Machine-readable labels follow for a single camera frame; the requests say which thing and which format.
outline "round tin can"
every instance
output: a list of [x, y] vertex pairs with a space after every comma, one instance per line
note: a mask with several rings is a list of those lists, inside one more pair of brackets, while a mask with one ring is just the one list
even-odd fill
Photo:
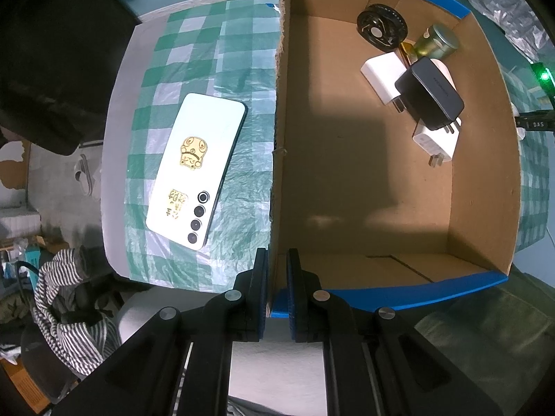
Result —
[[459, 48], [459, 40], [453, 30], [442, 23], [434, 23], [414, 44], [418, 57], [444, 59]]

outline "gold text sticker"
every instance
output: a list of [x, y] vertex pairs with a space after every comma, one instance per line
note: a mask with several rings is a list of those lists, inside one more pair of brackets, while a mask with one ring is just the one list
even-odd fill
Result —
[[187, 195], [182, 192], [172, 189], [168, 195], [168, 208], [166, 209], [166, 216], [173, 217], [177, 219], [179, 217], [179, 212], [181, 208], [185, 205], [187, 201]]
[[190, 136], [181, 145], [181, 160], [179, 164], [191, 170], [199, 169], [203, 165], [203, 158], [208, 145], [200, 137]]

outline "cardboard box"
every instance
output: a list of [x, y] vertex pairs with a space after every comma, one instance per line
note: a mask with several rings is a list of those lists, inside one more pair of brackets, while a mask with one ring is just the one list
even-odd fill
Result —
[[[454, 0], [432, 1], [281, 1], [274, 293], [286, 286], [289, 248], [298, 248], [302, 267], [324, 289], [359, 297], [360, 289], [386, 287], [387, 296], [400, 289], [398, 308], [412, 306], [408, 291], [422, 304], [506, 279], [520, 212], [509, 95], [473, 14]], [[382, 54], [356, 30], [371, 3], [394, 7], [409, 41], [435, 22], [459, 37], [461, 47], [445, 60], [465, 105], [452, 162], [429, 167], [412, 140], [414, 120], [382, 104], [360, 73]]]

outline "striped cloth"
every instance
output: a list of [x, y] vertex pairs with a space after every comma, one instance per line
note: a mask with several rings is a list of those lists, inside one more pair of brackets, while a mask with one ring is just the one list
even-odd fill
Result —
[[61, 324], [51, 312], [60, 288], [83, 283], [84, 270], [84, 258], [73, 248], [59, 251], [52, 261], [41, 266], [32, 315], [60, 361], [73, 371], [88, 375], [120, 346], [115, 325], [104, 315], [92, 326], [84, 322]]

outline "green checkered tablecloth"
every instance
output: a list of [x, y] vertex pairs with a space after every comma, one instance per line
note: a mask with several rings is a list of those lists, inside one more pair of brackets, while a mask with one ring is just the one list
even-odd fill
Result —
[[[528, 92], [517, 76], [501, 68], [511, 101], [519, 112], [540, 109], [537, 100]], [[518, 143], [521, 156], [521, 214], [518, 225], [518, 252], [538, 242], [546, 235], [549, 209], [549, 156], [547, 135], [550, 133], [529, 131]]]
[[[144, 74], [128, 156], [125, 200], [130, 278], [222, 292], [270, 242], [278, 0], [228, 0], [171, 14]], [[194, 252], [148, 230], [149, 195], [188, 93], [243, 102], [248, 112], [206, 246]]]

